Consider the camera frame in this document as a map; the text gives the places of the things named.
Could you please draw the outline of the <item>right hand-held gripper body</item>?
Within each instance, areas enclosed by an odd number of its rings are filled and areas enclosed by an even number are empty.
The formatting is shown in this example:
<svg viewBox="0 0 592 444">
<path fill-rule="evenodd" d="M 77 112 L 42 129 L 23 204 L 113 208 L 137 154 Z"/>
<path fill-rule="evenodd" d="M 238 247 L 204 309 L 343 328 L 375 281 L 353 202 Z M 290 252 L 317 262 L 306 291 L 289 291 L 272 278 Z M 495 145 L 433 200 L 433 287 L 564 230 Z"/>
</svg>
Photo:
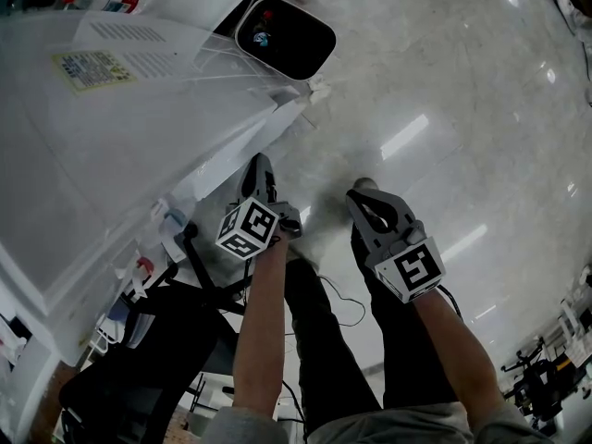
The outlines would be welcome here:
<svg viewBox="0 0 592 444">
<path fill-rule="evenodd" d="M 430 292 L 446 275 L 433 237 L 415 220 L 401 232 L 376 235 L 365 265 L 402 303 L 409 303 Z"/>
</svg>

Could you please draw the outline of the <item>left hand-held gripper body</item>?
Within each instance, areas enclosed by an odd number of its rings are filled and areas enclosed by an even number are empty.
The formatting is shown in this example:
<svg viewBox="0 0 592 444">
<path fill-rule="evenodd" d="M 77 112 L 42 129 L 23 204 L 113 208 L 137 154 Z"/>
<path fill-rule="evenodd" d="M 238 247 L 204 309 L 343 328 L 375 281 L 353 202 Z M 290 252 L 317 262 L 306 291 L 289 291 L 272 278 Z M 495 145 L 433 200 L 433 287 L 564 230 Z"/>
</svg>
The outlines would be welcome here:
<svg viewBox="0 0 592 444">
<path fill-rule="evenodd" d="M 247 260 L 266 250 L 277 228 L 295 238 L 302 235 L 300 212 L 275 191 L 254 191 L 231 203 L 216 235 L 216 246 Z"/>
</svg>

